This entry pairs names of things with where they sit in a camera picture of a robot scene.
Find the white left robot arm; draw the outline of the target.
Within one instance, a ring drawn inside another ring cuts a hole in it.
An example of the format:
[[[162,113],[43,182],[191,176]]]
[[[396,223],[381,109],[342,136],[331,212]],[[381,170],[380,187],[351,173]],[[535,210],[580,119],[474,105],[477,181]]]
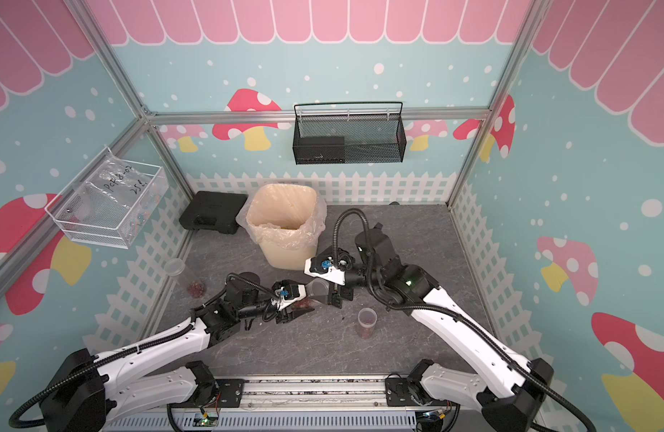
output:
[[[159,369],[226,341],[257,318],[295,320],[312,310],[303,303],[311,288],[292,280],[264,288],[255,274],[230,275],[220,293],[171,329],[96,355],[87,349],[70,354],[35,399],[44,426],[49,431],[99,431],[160,405],[215,403],[223,392],[201,361],[165,375]]]

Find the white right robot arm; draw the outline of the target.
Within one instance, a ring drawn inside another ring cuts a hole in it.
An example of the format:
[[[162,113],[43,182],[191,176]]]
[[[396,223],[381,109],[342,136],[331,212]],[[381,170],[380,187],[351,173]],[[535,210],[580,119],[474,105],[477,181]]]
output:
[[[335,284],[344,297],[356,287],[367,289],[386,308],[430,329],[473,370],[462,373],[424,359],[407,376],[387,379],[390,401],[443,405],[453,413],[477,410],[495,431],[541,429],[535,419],[553,376],[546,361],[527,360],[472,320],[432,275],[401,261],[380,224],[358,234],[355,246],[358,260],[329,247],[307,260],[305,273]]]

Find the clear jar lid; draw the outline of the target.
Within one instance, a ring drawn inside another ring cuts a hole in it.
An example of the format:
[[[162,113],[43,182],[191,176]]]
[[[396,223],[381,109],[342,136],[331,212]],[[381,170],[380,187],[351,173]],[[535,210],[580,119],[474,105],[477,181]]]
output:
[[[325,279],[314,278],[305,285],[307,298],[320,304],[329,305],[332,303],[334,295],[334,286]]]

